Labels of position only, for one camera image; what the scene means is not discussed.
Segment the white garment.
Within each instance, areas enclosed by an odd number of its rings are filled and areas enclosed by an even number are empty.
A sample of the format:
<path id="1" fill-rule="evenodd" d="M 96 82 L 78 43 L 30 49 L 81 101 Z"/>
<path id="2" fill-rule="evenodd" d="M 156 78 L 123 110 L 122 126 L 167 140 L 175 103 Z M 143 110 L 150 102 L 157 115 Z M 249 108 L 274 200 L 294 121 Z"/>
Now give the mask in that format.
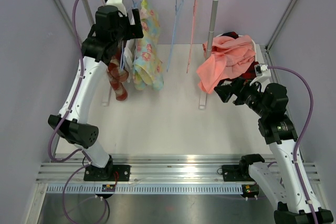
<path id="1" fill-rule="evenodd" d="M 127 40 L 125 47 L 124 47 L 124 67 L 126 70 L 131 73 L 133 70 L 133 62 L 135 57 L 135 50 L 136 50 L 136 40 L 131 39 Z"/>

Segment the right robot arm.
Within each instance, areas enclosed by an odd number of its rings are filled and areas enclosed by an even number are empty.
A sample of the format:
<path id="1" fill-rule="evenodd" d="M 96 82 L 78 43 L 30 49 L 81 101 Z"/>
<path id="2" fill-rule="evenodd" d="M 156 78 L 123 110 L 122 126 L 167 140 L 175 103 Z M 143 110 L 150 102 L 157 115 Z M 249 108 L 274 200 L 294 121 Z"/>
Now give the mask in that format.
<path id="1" fill-rule="evenodd" d="M 286 114 L 286 87 L 270 83 L 261 91 L 259 84 L 237 78 L 214 90 L 224 103 L 235 95 L 234 105 L 247 105 L 259 116 L 259 131 L 273 153 L 282 180 L 277 180 L 259 154 L 242 156 L 238 173 L 259 185 L 274 209 L 275 223 L 333 223 L 332 212 L 324 209 L 316 197 L 295 148 L 298 137 Z"/>

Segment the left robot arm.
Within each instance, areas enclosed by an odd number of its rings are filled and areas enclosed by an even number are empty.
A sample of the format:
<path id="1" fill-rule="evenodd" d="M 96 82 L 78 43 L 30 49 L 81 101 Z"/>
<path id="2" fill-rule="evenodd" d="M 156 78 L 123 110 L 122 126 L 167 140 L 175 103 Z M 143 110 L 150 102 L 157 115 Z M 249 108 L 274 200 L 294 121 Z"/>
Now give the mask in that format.
<path id="1" fill-rule="evenodd" d="M 80 46 L 79 67 L 64 106 L 50 115 L 53 135 L 59 135 L 86 154 L 86 176 L 109 180 L 114 173 L 113 159 L 98 142 L 99 129 L 88 124 L 88 113 L 97 84 L 121 43 L 143 37 L 140 12 L 132 10 L 134 23 L 116 6 L 101 6 L 96 22 Z"/>

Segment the red plaid skirt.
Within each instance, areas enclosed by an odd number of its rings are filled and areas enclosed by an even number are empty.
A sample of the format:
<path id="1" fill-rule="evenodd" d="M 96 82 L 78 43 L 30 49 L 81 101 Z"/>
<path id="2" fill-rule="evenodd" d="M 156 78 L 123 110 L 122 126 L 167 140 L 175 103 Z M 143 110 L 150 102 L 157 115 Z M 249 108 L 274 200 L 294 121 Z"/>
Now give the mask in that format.
<path id="1" fill-rule="evenodd" d="M 239 37 L 239 35 L 234 32 L 234 31 L 231 31 L 231 32 L 228 32 L 228 33 L 223 33 L 221 34 L 220 36 L 228 36 L 228 37 L 231 37 L 231 38 L 234 38 L 234 39 L 237 39 Z M 240 77 L 244 78 L 244 79 L 247 79 L 247 80 L 253 80 L 254 78 L 256 78 L 256 73 L 255 73 L 255 66 L 259 64 L 258 61 L 253 61 L 251 63 L 251 65 L 249 66 L 249 68 L 240 75 Z"/>

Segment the salmon pink skirt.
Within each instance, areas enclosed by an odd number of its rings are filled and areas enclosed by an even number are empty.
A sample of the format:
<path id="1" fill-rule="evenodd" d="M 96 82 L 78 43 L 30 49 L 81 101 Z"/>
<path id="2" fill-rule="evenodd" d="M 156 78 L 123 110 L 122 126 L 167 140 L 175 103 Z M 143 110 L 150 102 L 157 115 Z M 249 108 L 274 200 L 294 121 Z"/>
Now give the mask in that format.
<path id="1" fill-rule="evenodd" d="M 196 71 L 200 78 L 199 88 L 211 94 L 219 81 L 235 79 L 245 73 L 255 61 L 255 55 L 253 40 L 248 35 L 236 39 L 213 38 L 211 55 Z"/>

